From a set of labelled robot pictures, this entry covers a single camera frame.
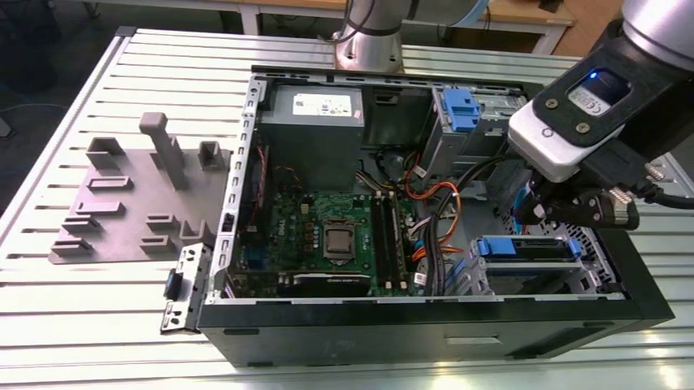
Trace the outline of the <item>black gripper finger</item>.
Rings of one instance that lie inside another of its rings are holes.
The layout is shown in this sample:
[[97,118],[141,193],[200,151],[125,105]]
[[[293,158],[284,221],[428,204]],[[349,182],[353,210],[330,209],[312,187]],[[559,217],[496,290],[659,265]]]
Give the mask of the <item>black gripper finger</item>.
[[577,197],[575,225],[593,229],[632,231],[639,227],[639,212],[632,201],[604,190],[591,190]]
[[564,182],[551,182],[537,171],[532,171],[527,189],[520,201],[520,224],[536,225],[543,219],[557,220],[572,204],[569,186]]

